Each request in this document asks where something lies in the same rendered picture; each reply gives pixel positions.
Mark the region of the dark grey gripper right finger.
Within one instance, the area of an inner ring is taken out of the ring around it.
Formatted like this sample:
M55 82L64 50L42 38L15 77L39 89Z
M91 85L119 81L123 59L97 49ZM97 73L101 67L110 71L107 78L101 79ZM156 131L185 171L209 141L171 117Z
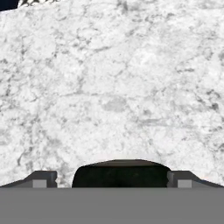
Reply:
M167 178L170 188L223 188L223 185L198 178L190 171L168 171Z

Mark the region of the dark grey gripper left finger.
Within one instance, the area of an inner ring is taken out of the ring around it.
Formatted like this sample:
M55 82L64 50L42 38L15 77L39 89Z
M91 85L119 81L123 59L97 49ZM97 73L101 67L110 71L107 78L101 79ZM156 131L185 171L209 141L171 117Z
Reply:
M56 179L58 173L56 171L34 171L24 179L9 183L2 187L17 188L56 188Z

